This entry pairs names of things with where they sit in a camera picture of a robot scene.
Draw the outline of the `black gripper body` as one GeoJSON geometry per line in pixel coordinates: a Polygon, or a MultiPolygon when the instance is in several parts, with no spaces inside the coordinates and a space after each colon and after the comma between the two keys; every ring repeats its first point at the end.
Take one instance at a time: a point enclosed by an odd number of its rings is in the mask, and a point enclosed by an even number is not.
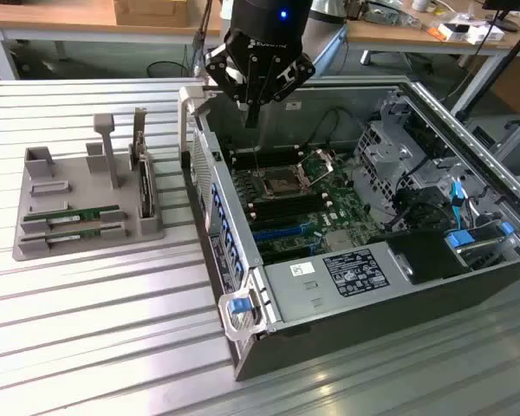
{"type": "Polygon", "coordinates": [[[224,43],[248,84],[250,59],[273,55],[294,61],[303,53],[302,34],[309,17],[307,1],[235,1],[224,43]]]}

